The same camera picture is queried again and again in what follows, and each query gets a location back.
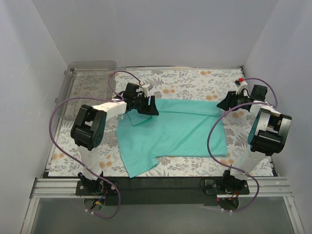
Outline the teal t shirt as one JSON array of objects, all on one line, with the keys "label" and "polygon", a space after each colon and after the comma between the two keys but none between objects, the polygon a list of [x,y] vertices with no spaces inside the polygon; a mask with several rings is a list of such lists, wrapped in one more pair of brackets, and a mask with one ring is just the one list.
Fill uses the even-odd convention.
[{"label": "teal t shirt", "polygon": [[158,116],[131,110],[116,129],[121,159],[130,178],[158,164],[158,157],[228,154],[221,110],[215,101],[156,99]]}]

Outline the clear plastic bin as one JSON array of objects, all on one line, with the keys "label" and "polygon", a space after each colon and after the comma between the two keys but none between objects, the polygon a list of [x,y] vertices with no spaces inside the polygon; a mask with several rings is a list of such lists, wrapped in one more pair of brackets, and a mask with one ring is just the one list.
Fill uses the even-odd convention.
[{"label": "clear plastic bin", "polygon": [[111,73],[116,71],[117,63],[113,60],[74,61],[65,71],[65,78],[57,98],[57,105],[68,98],[77,98],[63,104],[56,116],[73,121],[80,107],[84,104],[97,105],[102,101],[85,99],[86,97],[111,99],[115,88],[115,77],[109,80]]}]

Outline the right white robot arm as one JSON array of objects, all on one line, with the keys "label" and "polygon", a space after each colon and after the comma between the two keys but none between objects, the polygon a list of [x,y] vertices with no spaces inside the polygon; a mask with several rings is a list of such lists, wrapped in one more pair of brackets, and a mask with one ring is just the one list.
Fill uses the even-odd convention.
[{"label": "right white robot arm", "polygon": [[236,91],[229,91],[226,97],[217,105],[218,108],[228,111],[240,104],[252,102],[239,108],[248,110],[255,116],[247,138],[248,147],[239,160],[233,165],[234,169],[227,169],[223,173],[220,189],[227,193],[238,193],[247,187],[248,174],[266,157],[280,153],[286,143],[292,118],[276,111],[267,102],[264,102],[267,87],[254,85],[250,94],[244,93],[247,85],[239,85]]}]

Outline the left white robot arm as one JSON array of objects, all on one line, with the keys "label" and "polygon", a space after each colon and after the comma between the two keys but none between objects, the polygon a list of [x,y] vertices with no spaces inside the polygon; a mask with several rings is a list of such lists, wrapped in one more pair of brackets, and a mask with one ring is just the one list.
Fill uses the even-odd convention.
[{"label": "left white robot arm", "polygon": [[70,136],[78,146],[84,167],[78,177],[91,194],[98,195],[104,188],[99,179],[102,169],[98,146],[103,140],[106,122],[131,110],[147,116],[158,116],[155,96],[149,95],[152,88],[152,84],[128,83],[125,91],[117,93],[111,101],[93,106],[84,104],[80,107]]}]

